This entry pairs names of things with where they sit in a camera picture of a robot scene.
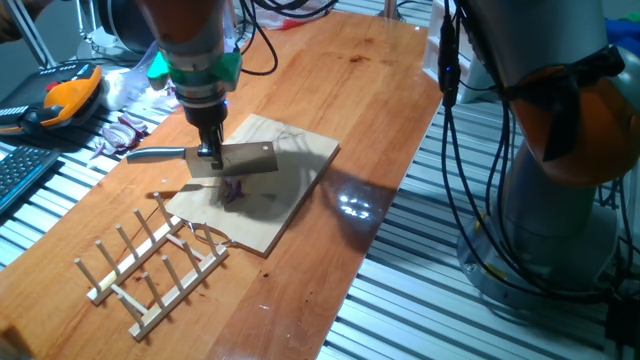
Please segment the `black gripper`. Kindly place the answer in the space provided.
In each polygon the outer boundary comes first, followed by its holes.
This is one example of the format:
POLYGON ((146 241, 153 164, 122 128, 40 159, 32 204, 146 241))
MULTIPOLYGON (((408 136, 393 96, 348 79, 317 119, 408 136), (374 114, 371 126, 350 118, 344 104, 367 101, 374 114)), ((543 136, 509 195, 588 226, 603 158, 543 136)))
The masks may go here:
POLYGON ((221 170, 222 143, 224 141, 222 123, 227 118, 226 95, 197 98, 180 96, 186 120, 199 130, 200 157, 212 157, 213 170, 221 170))

